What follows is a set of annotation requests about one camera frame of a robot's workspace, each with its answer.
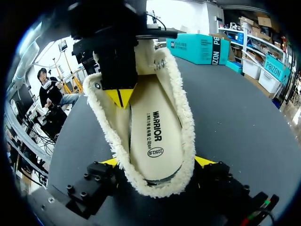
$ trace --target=black table surface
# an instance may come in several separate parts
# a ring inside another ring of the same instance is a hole
[[[278,218],[301,182],[301,150],[283,115],[252,83],[222,65],[195,65],[177,58],[183,87],[193,113],[197,156],[223,161],[250,195],[276,194]],[[111,158],[109,145],[83,95],[70,112],[58,137],[48,184],[66,194],[93,161]],[[214,209],[188,192],[165,199],[139,195],[129,183],[108,197],[91,220],[103,226],[165,225],[199,222],[223,225]],[[262,226],[270,225],[265,219]]]

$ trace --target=yellow tripod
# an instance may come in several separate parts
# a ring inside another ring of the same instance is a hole
[[[82,87],[81,83],[79,82],[79,80],[78,80],[78,79],[74,76],[74,74],[72,73],[72,69],[71,69],[71,67],[70,67],[70,65],[69,65],[69,62],[68,62],[68,59],[67,59],[67,56],[66,56],[65,51],[64,51],[64,55],[65,55],[65,58],[66,58],[67,65],[68,65],[68,67],[69,67],[70,73],[71,73],[71,75],[72,75],[72,88],[73,88],[73,92],[74,92],[74,81],[75,81],[75,84],[76,84],[76,86],[77,86],[77,88],[78,88],[78,90],[79,90],[79,93],[82,93],[82,92],[83,92],[83,87]]]
[[[66,85],[66,83],[63,81],[63,77],[60,73],[60,70],[58,69],[57,65],[56,65],[56,62],[55,62],[55,67],[57,69],[57,73],[58,73],[58,76],[60,77],[61,79],[61,82],[63,83],[63,92],[64,94],[71,94],[71,90],[69,89],[69,87]]]

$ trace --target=white fuzzy slipper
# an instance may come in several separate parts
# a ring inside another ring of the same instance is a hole
[[[135,47],[138,83],[129,105],[119,108],[100,89],[101,73],[83,88],[106,141],[128,181],[142,195],[184,191],[194,169],[194,121],[175,58],[152,40]]]

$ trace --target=jeans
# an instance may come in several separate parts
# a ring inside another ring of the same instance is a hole
[[[75,105],[77,99],[79,98],[78,93],[73,93],[73,94],[64,94],[60,103],[58,105],[63,106],[63,105],[70,105],[72,104],[72,107]]]

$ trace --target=insole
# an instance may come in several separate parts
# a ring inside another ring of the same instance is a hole
[[[155,74],[139,76],[130,105],[131,163],[148,181],[171,177],[183,162],[181,125]]]

